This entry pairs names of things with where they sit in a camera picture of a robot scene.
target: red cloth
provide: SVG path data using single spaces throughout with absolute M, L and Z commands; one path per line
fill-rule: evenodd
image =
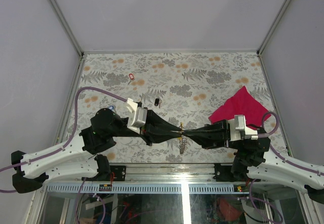
M 231 98 L 229 98 L 224 105 L 220 106 L 209 117 L 209 120 L 213 123 L 221 121 L 223 119 L 233 119 L 235 115 L 245 115 L 245 119 L 248 124 L 254 124 L 261 126 L 262 116 L 268 112 L 268 110 L 261 105 L 256 99 L 254 99 L 243 86 L 238 92 Z

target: gray wall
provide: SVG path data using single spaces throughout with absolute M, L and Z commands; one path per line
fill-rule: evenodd
M 324 165 L 324 0 L 293 0 L 263 60 L 294 156 Z
M 257 50 L 284 0 L 57 0 L 89 50 Z
M 0 168 L 13 151 L 49 147 L 78 63 L 47 0 L 0 0 Z M 13 170 L 0 189 L 13 189 Z M 0 222 L 20 224 L 32 194 L 0 194 Z

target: floral tablecloth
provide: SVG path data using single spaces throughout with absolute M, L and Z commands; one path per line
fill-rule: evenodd
M 135 76 L 130 81 L 129 74 Z M 151 53 L 88 54 L 79 87 L 98 87 L 153 109 L 174 125 L 185 129 L 210 123 L 208 117 L 238 89 L 249 93 L 273 110 L 260 62 L 255 53 Z M 160 98 L 160 107 L 154 106 Z M 124 103 L 95 91 L 84 91 L 78 99 L 77 132 L 90 126 L 90 118 L 100 108 L 115 106 L 121 117 L 127 117 Z M 71 114 L 67 136 L 71 133 Z M 269 131 L 275 125 L 266 122 Z M 272 145 L 286 152 L 280 130 L 271 136 Z M 115 163 L 225 163 L 232 162 L 234 150 L 204 150 L 190 139 L 183 154 L 179 140 L 146 146 L 141 138 L 116 138 L 117 145 L 103 154 Z

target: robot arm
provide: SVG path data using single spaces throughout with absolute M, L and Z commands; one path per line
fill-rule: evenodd
M 107 158 L 103 155 L 97 155 L 95 158 L 92 156 L 115 146 L 113 137 L 141 137 L 148 146 L 152 146 L 153 143 L 162 143 L 183 135 L 205 149 L 236 149 L 231 173 L 239 180 L 257 178 L 278 182 L 308 193 L 313 200 L 324 202 L 324 167 L 279 155 L 270 146 L 269 134 L 263 128 L 255 127 L 257 130 L 254 130 L 247 127 L 243 115 L 183 131 L 160 118 L 152 110 L 141 106 L 140 102 L 128 99 L 128 118 L 120 118 L 107 108 L 99 110 L 91 118 L 91 126 L 83 129 L 68 145 L 64 142 L 33 154 L 19 151 L 12 153 L 13 165 L 27 162 L 15 168 L 15 189 L 19 193 L 31 192 L 39 189 L 43 183 L 66 178 L 109 179 L 110 167 Z M 56 154 L 31 161 L 35 157 L 48 155 L 59 149 L 61 151 Z M 79 158 L 86 160 L 66 163 Z

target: white bracket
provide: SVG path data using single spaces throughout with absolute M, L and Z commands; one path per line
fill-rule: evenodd
M 127 128 L 140 134 L 140 127 L 146 122 L 147 109 L 139 107 L 138 104 L 130 98 L 126 101 L 126 107 L 131 113 L 128 118 Z
M 231 141 L 242 139 L 258 139 L 258 131 L 246 125 L 244 115 L 235 115 L 234 119 L 228 120 Z

